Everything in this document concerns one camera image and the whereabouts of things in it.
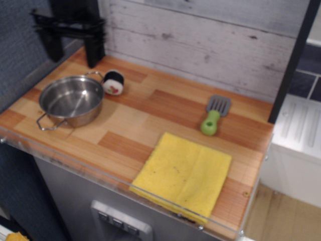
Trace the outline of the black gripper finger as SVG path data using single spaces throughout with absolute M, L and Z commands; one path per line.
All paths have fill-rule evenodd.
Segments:
M 53 62 L 60 61 L 64 56 L 61 37 L 52 30 L 48 29 L 37 29 L 37 33 L 48 54 L 48 57 Z
M 84 40 L 84 44 L 89 59 L 102 59 L 104 57 L 105 50 L 102 40 L 87 38 Z

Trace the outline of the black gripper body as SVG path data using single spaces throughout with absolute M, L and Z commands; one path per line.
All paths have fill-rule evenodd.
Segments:
M 31 15 L 41 39 L 62 37 L 98 39 L 105 37 L 105 20 L 100 17 L 98 1 L 48 1 L 47 8 L 34 8 Z

